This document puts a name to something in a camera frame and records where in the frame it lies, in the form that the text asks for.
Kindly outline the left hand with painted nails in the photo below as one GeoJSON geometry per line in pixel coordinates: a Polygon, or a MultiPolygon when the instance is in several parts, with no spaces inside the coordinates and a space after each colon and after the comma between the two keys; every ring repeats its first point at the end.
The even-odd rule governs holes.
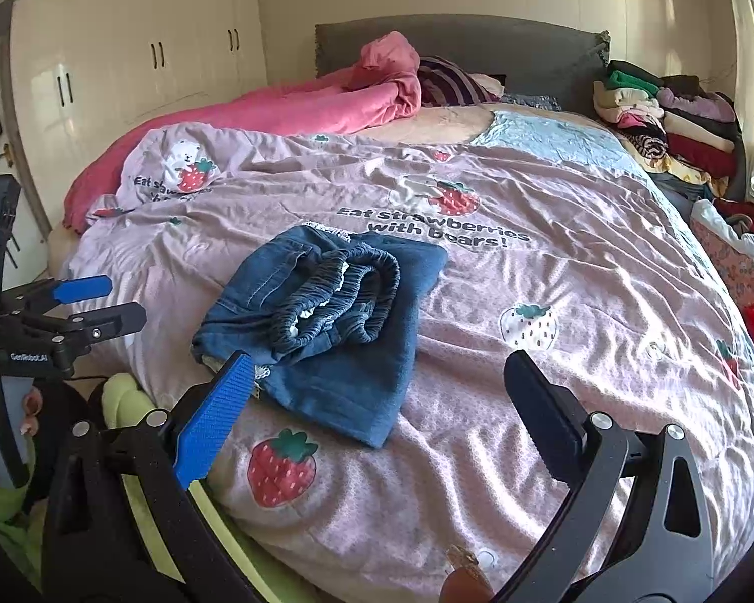
{"type": "Polygon", "coordinates": [[[0,377],[0,486],[19,487],[28,478],[27,436],[36,433],[42,398],[31,377],[0,377]]]}

